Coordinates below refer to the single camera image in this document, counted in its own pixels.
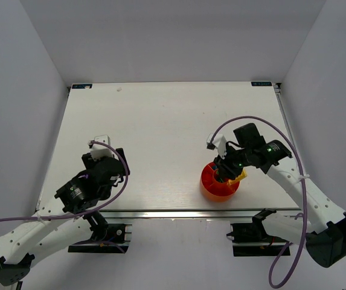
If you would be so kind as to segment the yellow long lego plate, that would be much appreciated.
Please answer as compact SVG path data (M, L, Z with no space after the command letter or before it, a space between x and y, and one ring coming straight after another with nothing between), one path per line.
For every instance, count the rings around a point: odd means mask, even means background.
M245 179L246 177L247 177L246 170L243 169L242 172L241 172L241 174L239 174L238 177L236 177L235 179L229 179L229 180L227 181L227 183L228 183L229 185L233 185L233 184L236 184L236 183L240 182L241 180Z

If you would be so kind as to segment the orange divided round container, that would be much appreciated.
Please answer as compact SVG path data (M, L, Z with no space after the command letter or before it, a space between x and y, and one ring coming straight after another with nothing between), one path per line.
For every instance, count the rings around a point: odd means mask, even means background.
M208 163L200 175L200 192L211 202L226 202L231 199L240 186L240 180L221 179L214 163Z

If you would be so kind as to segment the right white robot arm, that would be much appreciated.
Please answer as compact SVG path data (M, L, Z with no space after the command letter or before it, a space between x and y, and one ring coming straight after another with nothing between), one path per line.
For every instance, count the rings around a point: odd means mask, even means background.
M216 149L214 159L221 178L236 179L246 167L260 169L275 181L300 207L295 220L274 209L264 209L252 218L256 236L279 237L302 246L320 266L328 268L346 256L346 211L329 199L301 173L296 156L280 141L265 141L254 123L234 130L238 146L222 134L211 134L207 148Z

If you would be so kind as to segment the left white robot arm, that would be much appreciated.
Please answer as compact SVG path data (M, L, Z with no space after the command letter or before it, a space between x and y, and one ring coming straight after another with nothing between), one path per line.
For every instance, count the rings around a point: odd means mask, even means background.
M121 243L123 224L111 225L99 212L112 189L126 185L130 169L122 148L94 141L82 155L85 169L61 186L40 210L0 236L0 284L18 288L31 268L70 245Z

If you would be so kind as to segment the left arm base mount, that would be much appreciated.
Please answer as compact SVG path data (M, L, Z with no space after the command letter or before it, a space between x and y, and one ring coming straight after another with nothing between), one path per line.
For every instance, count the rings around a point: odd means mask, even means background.
M68 247L69 253L125 254L132 238L131 224L109 224L102 240L77 242Z

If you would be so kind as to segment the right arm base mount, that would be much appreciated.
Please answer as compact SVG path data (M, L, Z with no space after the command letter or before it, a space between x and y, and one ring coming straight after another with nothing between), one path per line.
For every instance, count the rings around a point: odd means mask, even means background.
M234 257L276 257L286 241L274 236L262 236L252 223L231 224L226 237L232 242Z

